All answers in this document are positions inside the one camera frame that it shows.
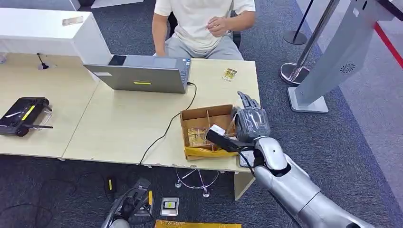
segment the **small card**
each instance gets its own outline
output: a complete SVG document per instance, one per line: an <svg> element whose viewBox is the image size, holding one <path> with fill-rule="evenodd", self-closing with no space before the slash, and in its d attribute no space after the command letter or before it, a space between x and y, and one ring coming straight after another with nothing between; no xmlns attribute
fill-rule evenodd
<svg viewBox="0 0 403 228"><path fill-rule="evenodd" d="M232 81L235 77L235 75L237 74L236 70L233 69L227 69L224 73L224 76L222 77L222 79L226 80L226 81Z"/></svg>
<svg viewBox="0 0 403 228"><path fill-rule="evenodd" d="M83 23L84 17L76 17L76 18L68 18L68 19L63 19L62 25L67 26L67 25L73 25L73 24L78 24L78 23Z"/></svg>

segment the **yellow object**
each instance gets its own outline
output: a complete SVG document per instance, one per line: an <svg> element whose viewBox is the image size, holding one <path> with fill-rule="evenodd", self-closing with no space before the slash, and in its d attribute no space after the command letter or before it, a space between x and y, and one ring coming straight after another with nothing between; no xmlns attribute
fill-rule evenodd
<svg viewBox="0 0 403 228"><path fill-rule="evenodd" d="M193 127L188 129L189 145L191 147L206 145L206 133L206 128Z"/></svg>
<svg viewBox="0 0 403 228"><path fill-rule="evenodd" d="M151 85L151 82L133 82L136 85Z"/></svg>
<svg viewBox="0 0 403 228"><path fill-rule="evenodd" d="M148 205L153 204L153 191L148 191Z"/></svg>
<svg viewBox="0 0 403 228"><path fill-rule="evenodd" d="M231 157L238 155L238 152L227 152L223 149L217 151L211 151L204 148L185 147L186 156L196 157Z"/></svg>
<svg viewBox="0 0 403 228"><path fill-rule="evenodd" d="M192 223L157 220L155 228L242 228L241 224Z"/></svg>
<svg viewBox="0 0 403 228"><path fill-rule="evenodd" d="M25 115L22 117L21 120L25 120L28 117L28 115L32 112L32 110L34 110L34 108L35 108L35 105L31 106L31 108L28 110L27 113L25 113Z"/></svg>

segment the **office chair base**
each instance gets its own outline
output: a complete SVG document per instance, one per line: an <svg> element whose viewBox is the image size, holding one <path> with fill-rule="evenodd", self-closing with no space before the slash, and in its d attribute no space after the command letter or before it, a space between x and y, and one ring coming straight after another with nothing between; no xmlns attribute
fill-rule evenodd
<svg viewBox="0 0 403 228"><path fill-rule="evenodd" d="M190 176L192 173L194 173L196 171L199 174L201 186L192 186L192 185L186 184L184 182L184 179L186 179L188 176ZM217 180L219 174L220 174L220 172L217 171L217 173L215 174L212 182L210 182L209 184L205 184L204 179L203 179L203 177L202 177L202 175L200 173L200 170L197 170L197 169L191 170L191 171L187 172L183 177L180 177L179 173L178 173L178 169L176 169L176 177L178 178L178 180L175 183L175 187L180 188L182 185L184 185L185 187L190 188L190 189L202 189L203 190L203 197L208 198L210 196L210 192L208 191L207 188L209 186L211 186Z"/></svg>

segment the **cardboard box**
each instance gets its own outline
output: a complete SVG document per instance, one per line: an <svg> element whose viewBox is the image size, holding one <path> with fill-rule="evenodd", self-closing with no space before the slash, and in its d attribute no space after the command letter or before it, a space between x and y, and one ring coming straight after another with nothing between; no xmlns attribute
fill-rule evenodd
<svg viewBox="0 0 403 228"><path fill-rule="evenodd" d="M235 126L231 119L231 112L231 104L184 110L181 112L186 159L196 160L238 155L237 152L227 152L209 141L202 145L192 146L189 140L189 130L205 129L207 133L208 129L214 124L225 129L228 137L235 136Z"/></svg>

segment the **white cabinet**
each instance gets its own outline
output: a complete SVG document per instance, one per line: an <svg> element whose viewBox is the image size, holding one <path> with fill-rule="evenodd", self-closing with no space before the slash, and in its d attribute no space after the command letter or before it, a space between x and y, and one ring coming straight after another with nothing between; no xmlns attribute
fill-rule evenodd
<svg viewBox="0 0 403 228"><path fill-rule="evenodd" d="M83 17L63 26L64 19ZM108 64L111 53L91 12L0 8L0 52L79 56Z"/></svg>

